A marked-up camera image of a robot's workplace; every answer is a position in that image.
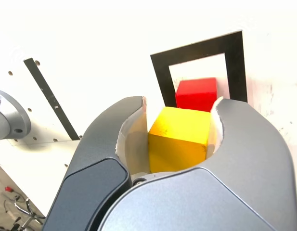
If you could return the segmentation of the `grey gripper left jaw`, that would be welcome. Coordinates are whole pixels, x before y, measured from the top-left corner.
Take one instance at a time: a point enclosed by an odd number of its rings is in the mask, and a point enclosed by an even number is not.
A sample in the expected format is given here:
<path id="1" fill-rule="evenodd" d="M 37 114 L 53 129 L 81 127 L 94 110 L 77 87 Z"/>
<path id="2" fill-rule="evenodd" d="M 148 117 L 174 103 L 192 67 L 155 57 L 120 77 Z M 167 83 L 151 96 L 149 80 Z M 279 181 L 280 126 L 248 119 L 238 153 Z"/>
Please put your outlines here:
<path id="1" fill-rule="evenodd" d="M 124 98 L 102 112 L 80 140 L 43 226 L 96 230 L 114 201 L 149 173 L 146 99 Z"/>

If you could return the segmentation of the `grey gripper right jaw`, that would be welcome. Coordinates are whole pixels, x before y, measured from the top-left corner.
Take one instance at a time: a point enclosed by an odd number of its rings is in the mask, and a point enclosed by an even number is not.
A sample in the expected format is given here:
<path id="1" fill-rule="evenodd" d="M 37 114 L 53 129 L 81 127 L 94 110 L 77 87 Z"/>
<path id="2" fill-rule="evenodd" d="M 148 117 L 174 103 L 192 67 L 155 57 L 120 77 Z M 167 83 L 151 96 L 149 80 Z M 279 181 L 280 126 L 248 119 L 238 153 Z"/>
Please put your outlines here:
<path id="1" fill-rule="evenodd" d="M 109 209 L 101 231 L 296 231 L 292 157 L 279 131 L 249 104 L 213 109 L 221 143 L 204 162 L 148 180 Z"/>

